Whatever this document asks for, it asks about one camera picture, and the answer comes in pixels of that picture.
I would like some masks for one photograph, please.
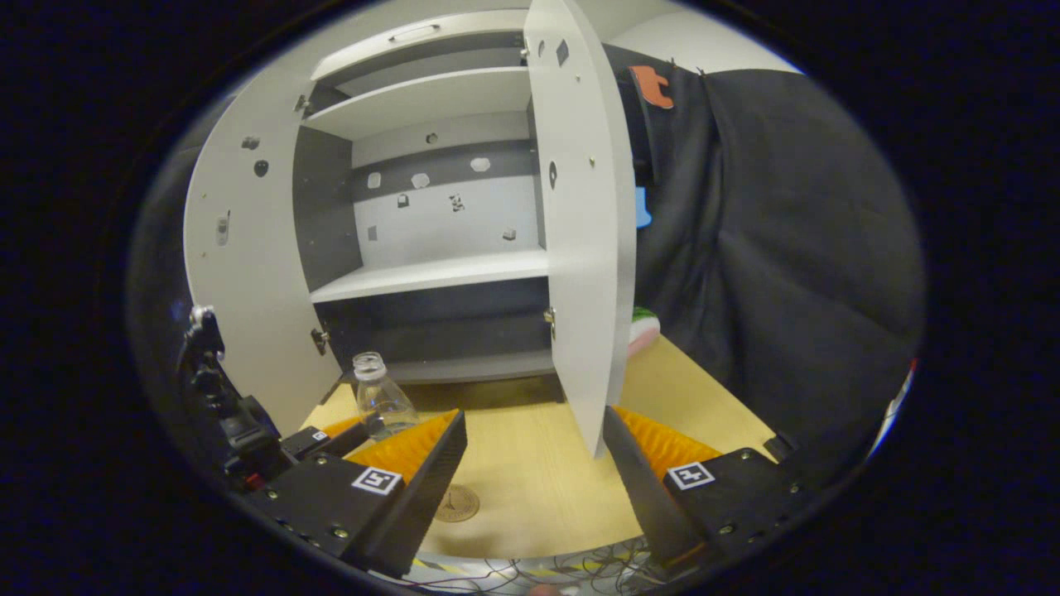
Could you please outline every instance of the white cabinet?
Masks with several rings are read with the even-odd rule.
[[[186,261],[226,372],[288,433],[349,368],[340,345],[389,347],[408,383],[554,369],[599,454],[625,367],[634,176],[584,15],[534,0],[342,36],[259,74],[196,166]],[[324,327],[335,355],[311,338]]]

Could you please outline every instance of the blue object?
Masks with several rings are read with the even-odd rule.
[[[635,194],[637,204],[637,229],[640,229],[652,223],[652,214],[648,212],[648,194],[644,191],[644,187],[637,187]]]

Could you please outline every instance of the wooden table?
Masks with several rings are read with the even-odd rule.
[[[470,520],[435,521],[421,545],[454,557],[531,558],[596,548],[640,536],[615,462],[585,450],[573,415],[556,403],[554,375],[405,387],[427,419],[465,411],[467,449],[453,478],[481,502]],[[665,337],[626,365],[620,405],[667,424],[722,453],[762,444],[774,433]],[[304,425],[354,416],[341,385]]]

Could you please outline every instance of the black cloth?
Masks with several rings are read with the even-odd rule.
[[[874,437],[916,355],[924,270],[909,198],[808,77],[654,66],[643,105],[657,185],[637,232],[636,303],[831,478]]]

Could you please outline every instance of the plastic bottle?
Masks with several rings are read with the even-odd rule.
[[[353,375],[357,379],[357,409],[373,439],[382,441],[420,421],[412,402],[387,376],[387,365],[378,352],[354,356]]]

